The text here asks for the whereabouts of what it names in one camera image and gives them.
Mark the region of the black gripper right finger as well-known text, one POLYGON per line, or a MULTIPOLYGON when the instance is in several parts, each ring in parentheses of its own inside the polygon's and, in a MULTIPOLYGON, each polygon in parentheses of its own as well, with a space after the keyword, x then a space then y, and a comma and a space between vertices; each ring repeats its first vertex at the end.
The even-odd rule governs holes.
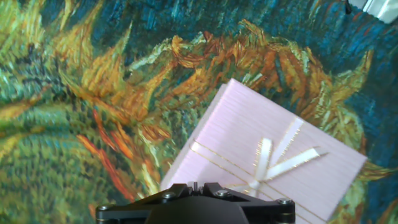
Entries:
POLYGON ((295 203, 291 199, 265 201, 216 182, 196 186, 196 195, 206 198, 199 208, 201 218, 208 223, 295 223, 295 203))

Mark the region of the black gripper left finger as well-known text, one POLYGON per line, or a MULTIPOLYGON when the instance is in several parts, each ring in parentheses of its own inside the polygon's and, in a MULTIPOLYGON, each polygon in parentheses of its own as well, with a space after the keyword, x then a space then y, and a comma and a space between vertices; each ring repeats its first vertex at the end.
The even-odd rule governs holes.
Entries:
POLYGON ((159 205, 192 196, 194 191, 195 183, 193 183, 193 187, 188 186, 188 184, 173 184, 166 190, 128 205, 119 206, 110 203, 99 205, 95 209, 96 224, 139 223, 140 221, 145 221, 159 205))

